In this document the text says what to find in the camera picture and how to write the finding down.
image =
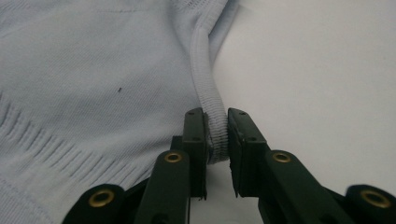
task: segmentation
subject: clothing garment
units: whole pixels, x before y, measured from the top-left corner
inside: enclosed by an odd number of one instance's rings
[[[227,154],[210,69],[235,0],[0,0],[0,223],[62,223],[87,189],[149,177],[209,117]]]

